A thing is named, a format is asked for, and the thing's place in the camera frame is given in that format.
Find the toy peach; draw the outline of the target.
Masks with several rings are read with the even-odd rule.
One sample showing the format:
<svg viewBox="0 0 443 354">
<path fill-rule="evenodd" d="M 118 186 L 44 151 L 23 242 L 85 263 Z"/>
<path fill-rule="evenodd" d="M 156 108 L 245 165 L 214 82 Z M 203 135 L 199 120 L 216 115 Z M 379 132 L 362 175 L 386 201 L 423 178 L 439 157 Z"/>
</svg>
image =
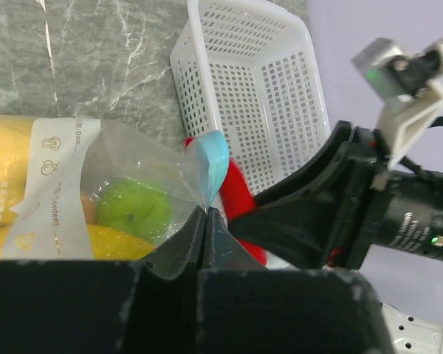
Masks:
<svg viewBox="0 0 443 354">
<path fill-rule="evenodd" d="M 88 224 L 95 224 L 95 206 L 91 197 L 85 192 L 80 192 L 84 218 Z"/>
</svg>

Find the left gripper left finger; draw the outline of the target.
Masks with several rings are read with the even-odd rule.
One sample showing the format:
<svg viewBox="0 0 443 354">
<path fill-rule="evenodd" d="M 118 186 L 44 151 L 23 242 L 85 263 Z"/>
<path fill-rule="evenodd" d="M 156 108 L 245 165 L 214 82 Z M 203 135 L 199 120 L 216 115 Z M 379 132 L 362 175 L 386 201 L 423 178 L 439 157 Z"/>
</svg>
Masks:
<svg viewBox="0 0 443 354">
<path fill-rule="evenodd" d="M 0 261 L 0 353 L 190 353 L 206 214 L 135 261 Z"/>
</svg>

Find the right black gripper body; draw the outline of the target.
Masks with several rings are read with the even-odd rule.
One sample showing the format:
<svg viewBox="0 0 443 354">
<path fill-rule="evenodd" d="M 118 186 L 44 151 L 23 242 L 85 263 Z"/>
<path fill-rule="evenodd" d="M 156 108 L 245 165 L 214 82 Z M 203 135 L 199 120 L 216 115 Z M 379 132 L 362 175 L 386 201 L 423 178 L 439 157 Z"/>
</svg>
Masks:
<svg viewBox="0 0 443 354">
<path fill-rule="evenodd" d="M 443 173 L 404 157 L 409 173 L 394 171 L 374 193 L 350 246 L 335 246 L 332 267 L 358 269 L 372 245 L 443 262 Z"/>
</svg>

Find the yellow toy banana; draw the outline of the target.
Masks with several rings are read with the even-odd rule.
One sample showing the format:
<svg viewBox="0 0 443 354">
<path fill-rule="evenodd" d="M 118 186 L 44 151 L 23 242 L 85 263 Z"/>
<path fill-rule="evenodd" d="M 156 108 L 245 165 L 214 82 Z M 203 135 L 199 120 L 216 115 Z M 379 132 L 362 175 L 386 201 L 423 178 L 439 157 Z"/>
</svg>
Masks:
<svg viewBox="0 0 443 354">
<path fill-rule="evenodd" d="M 151 243 L 125 232 L 88 224 L 94 260 L 139 260 L 155 250 Z"/>
</svg>

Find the yellow toy potato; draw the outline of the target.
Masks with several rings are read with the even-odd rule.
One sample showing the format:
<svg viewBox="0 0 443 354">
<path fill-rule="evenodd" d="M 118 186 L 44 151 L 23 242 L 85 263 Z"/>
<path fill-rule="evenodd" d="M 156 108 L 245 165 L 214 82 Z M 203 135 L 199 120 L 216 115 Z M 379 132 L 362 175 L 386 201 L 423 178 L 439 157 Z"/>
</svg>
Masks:
<svg viewBox="0 0 443 354">
<path fill-rule="evenodd" d="M 0 253 L 24 198 L 33 120 L 0 116 Z"/>
</svg>

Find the green toy fruit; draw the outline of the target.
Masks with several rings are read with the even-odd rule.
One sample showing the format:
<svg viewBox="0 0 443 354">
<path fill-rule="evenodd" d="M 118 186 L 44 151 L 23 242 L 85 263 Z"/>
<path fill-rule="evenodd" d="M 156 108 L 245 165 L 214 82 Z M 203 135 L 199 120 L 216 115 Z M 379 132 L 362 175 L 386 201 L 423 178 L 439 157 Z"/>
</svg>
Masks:
<svg viewBox="0 0 443 354">
<path fill-rule="evenodd" d="M 95 220 L 153 245 L 162 242 L 173 216 L 169 196 L 155 184 L 131 178 L 110 183 L 100 195 Z"/>
</svg>

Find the red chili pepper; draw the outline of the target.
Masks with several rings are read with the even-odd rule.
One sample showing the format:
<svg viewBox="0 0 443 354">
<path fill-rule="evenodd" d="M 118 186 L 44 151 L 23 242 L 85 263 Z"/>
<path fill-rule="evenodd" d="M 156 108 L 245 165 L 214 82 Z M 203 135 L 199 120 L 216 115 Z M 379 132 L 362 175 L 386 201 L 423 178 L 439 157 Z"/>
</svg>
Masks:
<svg viewBox="0 0 443 354">
<path fill-rule="evenodd" d="M 229 160 L 227 175 L 219 190 L 219 195 L 228 221 L 248 213 L 257 206 L 244 175 L 233 158 Z M 267 264 L 267 253 L 263 248 L 247 241 L 240 242 L 262 266 Z"/>
</svg>

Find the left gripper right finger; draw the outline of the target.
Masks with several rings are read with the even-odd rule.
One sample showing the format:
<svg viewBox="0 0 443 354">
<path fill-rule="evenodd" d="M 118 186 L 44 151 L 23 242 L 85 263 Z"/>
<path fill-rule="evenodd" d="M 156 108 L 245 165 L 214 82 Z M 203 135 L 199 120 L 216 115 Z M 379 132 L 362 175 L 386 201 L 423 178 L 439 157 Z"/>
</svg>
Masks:
<svg viewBox="0 0 443 354">
<path fill-rule="evenodd" d="M 270 271 L 228 232 L 205 224 L 197 280 L 199 353 L 392 353 L 382 306 L 350 271 Z"/>
</svg>

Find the clear zip top bag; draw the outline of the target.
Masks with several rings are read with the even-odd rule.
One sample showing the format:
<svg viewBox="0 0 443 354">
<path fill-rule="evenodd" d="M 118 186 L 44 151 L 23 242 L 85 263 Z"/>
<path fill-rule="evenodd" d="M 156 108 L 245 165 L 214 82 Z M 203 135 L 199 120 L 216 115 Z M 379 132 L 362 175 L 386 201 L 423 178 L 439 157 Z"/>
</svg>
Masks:
<svg viewBox="0 0 443 354">
<path fill-rule="evenodd" d="M 26 187 L 11 208 L 17 216 L 0 260 L 93 260 L 80 192 L 91 197 L 96 214 L 100 195 L 122 178 L 155 184 L 170 198 L 173 216 L 156 248 L 195 209 L 210 207 L 227 175 L 228 146 L 218 131 L 175 151 L 121 122 L 23 118 L 33 120 Z"/>
</svg>

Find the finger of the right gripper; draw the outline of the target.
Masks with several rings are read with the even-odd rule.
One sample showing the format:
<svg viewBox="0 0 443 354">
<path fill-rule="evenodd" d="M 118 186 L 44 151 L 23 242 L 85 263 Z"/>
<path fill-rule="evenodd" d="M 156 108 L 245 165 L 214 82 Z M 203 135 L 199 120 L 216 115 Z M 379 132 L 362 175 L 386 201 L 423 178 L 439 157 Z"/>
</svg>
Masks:
<svg viewBox="0 0 443 354">
<path fill-rule="evenodd" d="M 301 169 L 258 195 L 261 205 L 228 223 L 254 243 L 298 268 L 321 268 L 356 193 L 352 124 L 337 123 L 320 151 Z"/>
</svg>

